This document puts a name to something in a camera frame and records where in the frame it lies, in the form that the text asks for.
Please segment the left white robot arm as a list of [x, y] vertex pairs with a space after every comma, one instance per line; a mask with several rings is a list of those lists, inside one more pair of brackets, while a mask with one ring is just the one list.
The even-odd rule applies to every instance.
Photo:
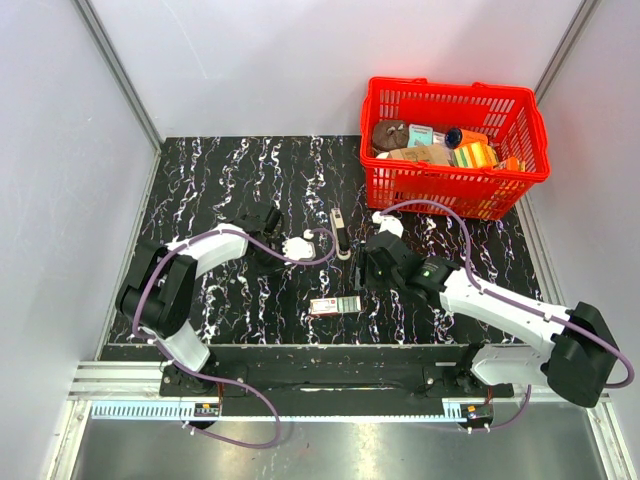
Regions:
[[229, 223], [206, 234], [161, 244], [140, 241], [116, 296], [116, 310], [132, 321], [135, 335], [154, 340], [170, 358], [185, 367], [182, 384], [195, 395], [211, 392], [217, 373], [209, 348], [189, 322], [196, 280], [228, 261], [246, 255], [268, 273], [284, 266], [253, 245], [260, 244], [283, 254], [283, 214], [275, 206], [257, 204]]

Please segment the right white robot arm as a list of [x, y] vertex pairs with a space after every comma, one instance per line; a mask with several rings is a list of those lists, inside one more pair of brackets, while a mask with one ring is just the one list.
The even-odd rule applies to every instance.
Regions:
[[516, 346], [473, 348], [454, 373], [456, 387], [465, 395], [499, 384], [548, 386], [562, 399], [592, 408], [607, 387], [619, 349], [593, 305], [553, 305], [471, 280], [459, 264], [417, 254], [389, 231], [360, 246], [358, 268], [360, 282], [369, 290], [404, 292], [518, 339]]

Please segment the brown cardboard box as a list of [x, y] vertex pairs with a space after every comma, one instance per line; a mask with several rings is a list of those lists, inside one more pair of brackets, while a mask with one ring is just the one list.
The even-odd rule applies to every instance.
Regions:
[[450, 150], [439, 144], [395, 149], [388, 153], [387, 158], [436, 166], [451, 165]]

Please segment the brown round item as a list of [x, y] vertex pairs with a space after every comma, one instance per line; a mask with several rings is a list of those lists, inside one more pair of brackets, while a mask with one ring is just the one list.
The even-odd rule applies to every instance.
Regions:
[[401, 120], [381, 120], [373, 128], [372, 146], [378, 152], [389, 152], [408, 146], [408, 125]]

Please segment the teal white box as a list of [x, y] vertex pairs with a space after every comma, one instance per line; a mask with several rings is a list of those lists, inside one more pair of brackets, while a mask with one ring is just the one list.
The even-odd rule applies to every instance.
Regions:
[[430, 146], [433, 144], [433, 128], [430, 126], [410, 124], [408, 126], [408, 148]]

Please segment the yellow green sticky notes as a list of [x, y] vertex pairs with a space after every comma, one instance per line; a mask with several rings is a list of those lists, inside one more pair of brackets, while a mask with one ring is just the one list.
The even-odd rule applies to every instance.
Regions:
[[453, 162], [459, 168], [494, 168], [498, 163], [495, 150], [483, 142], [474, 142], [453, 151]]

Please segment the orange bottle blue cap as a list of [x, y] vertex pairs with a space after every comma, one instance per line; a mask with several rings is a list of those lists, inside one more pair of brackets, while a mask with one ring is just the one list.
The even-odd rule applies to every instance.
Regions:
[[488, 137], [485, 134], [458, 127], [448, 130], [444, 140], [445, 145], [450, 149], [457, 149], [476, 142], [489, 144]]

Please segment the red plastic basket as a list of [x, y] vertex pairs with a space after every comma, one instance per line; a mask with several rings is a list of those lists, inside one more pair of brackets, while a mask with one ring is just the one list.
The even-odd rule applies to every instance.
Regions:
[[[432, 127], [433, 144], [450, 150], [451, 165], [388, 159], [390, 151], [372, 146], [373, 128], [381, 120]], [[455, 149], [444, 140], [454, 127], [485, 134], [499, 163], [494, 168], [456, 167]], [[533, 91], [524, 87], [373, 77], [360, 130], [367, 203], [376, 210], [398, 204], [406, 211], [428, 212], [424, 203], [431, 200], [462, 217], [499, 220], [551, 173], [543, 118]]]

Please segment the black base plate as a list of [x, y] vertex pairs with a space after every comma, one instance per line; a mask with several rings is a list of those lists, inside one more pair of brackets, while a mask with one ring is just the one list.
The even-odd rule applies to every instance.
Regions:
[[163, 397], [219, 394], [225, 417], [262, 416], [264, 404], [238, 387], [263, 393], [283, 417], [447, 417], [444, 402], [510, 399], [510, 384], [488, 387], [470, 373], [472, 346], [215, 346], [208, 375], [231, 379], [217, 387], [164, 369]]

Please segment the aluminium frame rail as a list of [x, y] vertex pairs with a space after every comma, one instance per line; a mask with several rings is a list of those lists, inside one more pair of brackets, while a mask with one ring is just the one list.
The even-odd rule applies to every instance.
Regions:
[[218, 349], [214, 362], [189, 374], [165, 361], [97, 361], [79, 364], [73, 397], [195, 397], [216, 392], [212, 379], [232, 380], [228, 397], [245, 395], [244, 386], [261, 392], [278, 389], [402, 390], [433, 389], [446, 398], [485, 395], [489, 388], [477, 378], [457, 383], [469, 371], [465, 347], [442, 349]]

